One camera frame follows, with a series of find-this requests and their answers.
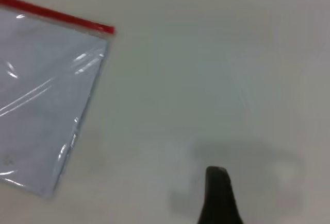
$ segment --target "red zipper seal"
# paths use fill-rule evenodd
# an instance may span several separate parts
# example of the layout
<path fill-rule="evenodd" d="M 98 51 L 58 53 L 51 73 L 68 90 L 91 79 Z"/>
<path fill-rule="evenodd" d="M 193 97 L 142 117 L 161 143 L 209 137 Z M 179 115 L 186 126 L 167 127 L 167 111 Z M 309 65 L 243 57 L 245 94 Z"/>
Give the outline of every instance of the red zipper seal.
<path fill-rule="evenodd" d="M 0 0 L 0 5 L 5 5 L 11 8 L 20 9 L 32 14 L 37 14 L 47 18 L 55 19 L 61 22 L 75 24 L 81 27 L 106 32 L 111 35 L 115 34 L 115 28 L 112 26 L 103 25 L 96 22 L 87 21 L 72 15 L 64 14 L 55 10 L 43 8 L 34 4 L 30 4 L 21 0 Z"/>

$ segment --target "transparent plastic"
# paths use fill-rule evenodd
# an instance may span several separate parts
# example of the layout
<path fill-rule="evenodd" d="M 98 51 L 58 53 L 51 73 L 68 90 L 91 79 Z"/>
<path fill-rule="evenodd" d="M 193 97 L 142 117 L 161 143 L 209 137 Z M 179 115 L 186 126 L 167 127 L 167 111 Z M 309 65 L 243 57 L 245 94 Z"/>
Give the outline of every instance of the transparent plastic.
<path fill-rule="evenodd" d="M 50 196 L 109 40 L 1 3 L 0 31 L 0 179 Z"/>

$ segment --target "red strip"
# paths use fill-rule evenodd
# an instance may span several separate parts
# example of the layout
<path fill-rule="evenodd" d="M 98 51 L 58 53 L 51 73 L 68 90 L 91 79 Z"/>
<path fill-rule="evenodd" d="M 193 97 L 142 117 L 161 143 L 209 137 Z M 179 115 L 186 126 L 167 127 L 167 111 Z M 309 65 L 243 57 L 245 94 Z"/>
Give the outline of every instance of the red strip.
<path fill-rule="evenodd" d="M 0 4 L 15 9 L 20 9 L 29 13 L 37 14 L 47 18 L 55 19 L 61 22 L 67 22 L 75 25 L 79 25 L 85 28 L 97 30 L 100 32 L 106 32 L 111 35 L 115 33 L 115 29 L 112 26 L 106 26 L 103 24 L 90 22 L 81 18 L 74 17 L 72 15 L 63 14 L 54 10 L 46 9 L 34 4 L 26 3 L 21 0 L 0 0 Z"/>

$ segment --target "black object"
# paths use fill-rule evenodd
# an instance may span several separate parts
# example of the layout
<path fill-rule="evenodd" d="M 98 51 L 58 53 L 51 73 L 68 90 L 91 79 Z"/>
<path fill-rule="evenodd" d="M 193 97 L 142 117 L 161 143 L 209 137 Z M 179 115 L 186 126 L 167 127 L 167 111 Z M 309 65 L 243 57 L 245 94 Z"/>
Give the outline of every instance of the black object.
<path fill-rule="evenodd" d="M 243 224 L 229 174 L 223 167 L 206 169 L 204 206 L 197 224 Z"/>

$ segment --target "white surface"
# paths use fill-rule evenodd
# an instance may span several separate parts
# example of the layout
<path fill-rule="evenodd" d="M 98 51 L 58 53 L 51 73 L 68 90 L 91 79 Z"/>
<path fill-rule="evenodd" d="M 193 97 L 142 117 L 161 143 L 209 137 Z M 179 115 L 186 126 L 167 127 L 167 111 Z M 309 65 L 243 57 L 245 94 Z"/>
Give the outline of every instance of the white surface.
<path fill-rule="evenodd" d="M 209 164 L 248 224 L 329 223 L 329 0 L 27 0 L 116 25 L 56 196 L 0 222 L 196 223 Z"/>

